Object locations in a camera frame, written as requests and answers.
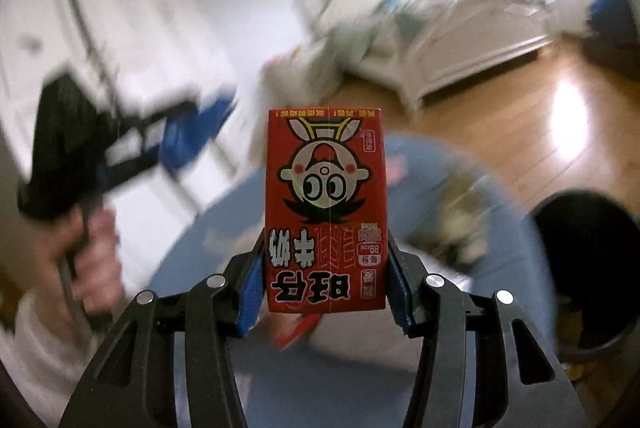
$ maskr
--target person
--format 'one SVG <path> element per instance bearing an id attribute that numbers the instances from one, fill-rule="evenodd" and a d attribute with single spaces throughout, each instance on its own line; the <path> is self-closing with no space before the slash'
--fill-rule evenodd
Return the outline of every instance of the person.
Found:
<path id="1" fill-rule="evenodd" d="M 0 329 L 0 360 L 46 426 L 59 424 L 66 404 L 100 340 L 82 339 L 66 307 L 58 260 L 82 238 L 79 207 L 43 227 L 34 243 L 34 286 L 18 304 L 15 332 Z M 89 243 L 76 256 L 74 299 L 88 313 L 110 312 L 123 295 L 115 216 L 107 209 L 88 222 Z"/>

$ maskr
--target cartoon boy logo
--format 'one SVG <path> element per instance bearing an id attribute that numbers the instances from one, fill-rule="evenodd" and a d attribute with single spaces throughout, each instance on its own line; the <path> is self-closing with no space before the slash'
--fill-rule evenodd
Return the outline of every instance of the cartoon boy logo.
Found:
<path id="1" fill-rule="evenodd" d="M 370 170 L 358 164 L 346 146 L 358 131 L 359 119 L 290 119 L 293 133 L 305 143 L 278 177 L 287 182 L 295 201 L 285 204 L 306 224 L 344 223 L 345 217 L 364 204 L 356 200 L 358 188 L 370 177 Z"/>

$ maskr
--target bed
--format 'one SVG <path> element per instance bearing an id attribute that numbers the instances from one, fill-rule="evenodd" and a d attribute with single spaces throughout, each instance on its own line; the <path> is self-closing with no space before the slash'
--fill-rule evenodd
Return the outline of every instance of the bed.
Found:
<path id="1" fill-rule="evenodd" d="M 366 15 L 331 0 L 318 28 L 343 71 L 394 90 L 415 113 L 424 95 L 550 44 L 554 1 L 379 0 Z"/>

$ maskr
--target red object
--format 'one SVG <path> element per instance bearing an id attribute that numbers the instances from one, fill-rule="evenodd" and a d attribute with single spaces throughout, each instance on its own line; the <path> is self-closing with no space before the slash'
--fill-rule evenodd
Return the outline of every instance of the red object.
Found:
<path id="1" fill-rule="evenodd" d="M 269 112 L 269 309 L 385 308 L 386 174 L 379 109 Z"/>
<path id="2" fill-rule="evenodd" d="M 277 350 L 283 350 L 283 348 L 289 347 L 289 345 L 297 341 L 304 334 L 313 332 L 321 319 L 321 314 L 300 315 L 289 331 L 275 334 L 271 339 L 271 343 Z"/>

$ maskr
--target human hand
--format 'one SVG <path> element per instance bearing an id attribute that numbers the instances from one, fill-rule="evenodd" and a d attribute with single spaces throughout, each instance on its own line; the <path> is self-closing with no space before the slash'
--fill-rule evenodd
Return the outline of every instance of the human hand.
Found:
<path id="1" fill-rule="evenodd" d="M 51 226 L 34 243 L 35 301 L 40 322 L 64 342 L 79 342 L 79 326 L 66 307 L 58 261 L 80 242 L 83 233 L 79 207 Z M 89 314 L 110 312 L 122 298 L 122 266 L 116 258 L 119 237 L 115 216 L 100 209 L 89 219 L 89 244 L 76 256 L 73 297 Z"/>

